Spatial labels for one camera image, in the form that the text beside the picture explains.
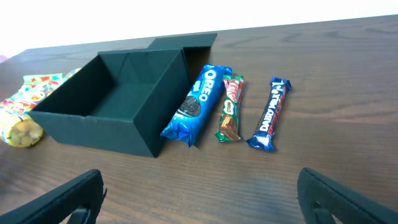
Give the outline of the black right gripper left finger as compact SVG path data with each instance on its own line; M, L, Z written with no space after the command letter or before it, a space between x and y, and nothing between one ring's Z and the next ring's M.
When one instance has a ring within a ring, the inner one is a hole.
M1 215L1 223L95 223L106 193L101 172L92 169Z

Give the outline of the blue Oreo cookie pack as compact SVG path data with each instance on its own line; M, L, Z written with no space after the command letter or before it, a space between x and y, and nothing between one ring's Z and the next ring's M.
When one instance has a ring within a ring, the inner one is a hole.
M173 115L161 136L194 145L201 128L224 90L223 78L232 68L205 64L184 102Z

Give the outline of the green red Milo bar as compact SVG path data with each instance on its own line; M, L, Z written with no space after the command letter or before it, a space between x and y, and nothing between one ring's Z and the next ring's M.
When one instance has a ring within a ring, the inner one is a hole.
M215 137L219 142L236 142L241 139L239 136L239 110L244 88L244 77L225 75L223 83L226 96Z

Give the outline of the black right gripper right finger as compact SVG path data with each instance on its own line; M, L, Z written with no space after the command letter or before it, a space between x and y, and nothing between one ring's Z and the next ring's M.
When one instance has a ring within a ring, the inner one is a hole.
M299 173L297 193L306 223L397 223L397 212L308 167Z

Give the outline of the colourful Haribo gummy bag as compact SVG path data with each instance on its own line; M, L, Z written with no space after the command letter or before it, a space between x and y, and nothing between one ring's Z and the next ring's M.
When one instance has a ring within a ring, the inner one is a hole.
M62 73L25 75L23 77L24 84L17 93L2 100L1 108L18 113L28 113L79 70L80 68L76 68L65 76Z

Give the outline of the blue Dairy Milk bar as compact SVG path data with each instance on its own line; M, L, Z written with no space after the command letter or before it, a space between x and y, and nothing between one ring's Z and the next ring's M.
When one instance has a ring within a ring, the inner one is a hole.
M252 148L274 152L273 140L286 94L292 89L288 79L272 77L270 94L256 130L246 142Z

